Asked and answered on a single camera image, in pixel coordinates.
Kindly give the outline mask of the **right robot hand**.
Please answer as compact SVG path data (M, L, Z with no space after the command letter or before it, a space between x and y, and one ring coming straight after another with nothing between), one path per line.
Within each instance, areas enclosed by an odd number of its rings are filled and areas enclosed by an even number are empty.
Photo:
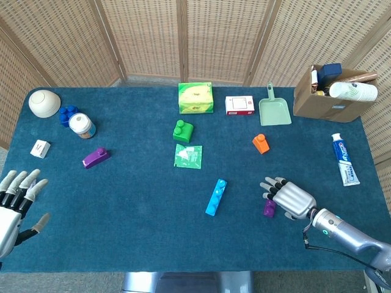
M292 220L306 219L316 211L315 198L283 177L266 177L260 187L265 190L263 198L275 202Z

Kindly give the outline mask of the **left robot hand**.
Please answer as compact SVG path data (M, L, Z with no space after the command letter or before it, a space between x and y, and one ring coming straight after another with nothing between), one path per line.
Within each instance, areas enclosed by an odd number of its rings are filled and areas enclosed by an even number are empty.
M39 169L30 173L11 170L1 180L1 259L14 247L41 233L51 218L46 213L32 228L20 230L28 210L48 183L47 179L36 181L39 174Z

